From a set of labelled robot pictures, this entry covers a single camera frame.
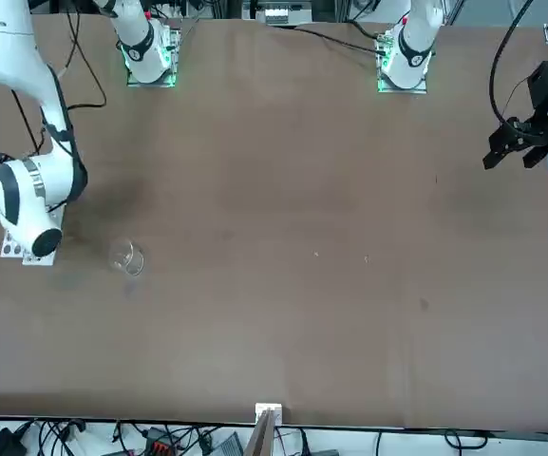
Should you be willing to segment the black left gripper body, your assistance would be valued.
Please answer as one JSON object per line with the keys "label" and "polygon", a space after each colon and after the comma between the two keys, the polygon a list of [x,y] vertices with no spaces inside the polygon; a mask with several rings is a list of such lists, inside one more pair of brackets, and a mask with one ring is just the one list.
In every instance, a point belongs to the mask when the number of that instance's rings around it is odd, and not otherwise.
{"label": "black left gripper body", "polygon": [[519,121],[516,129],[528,145],[548,144],[548,61],[542,62],[527,78],[533,114]]}

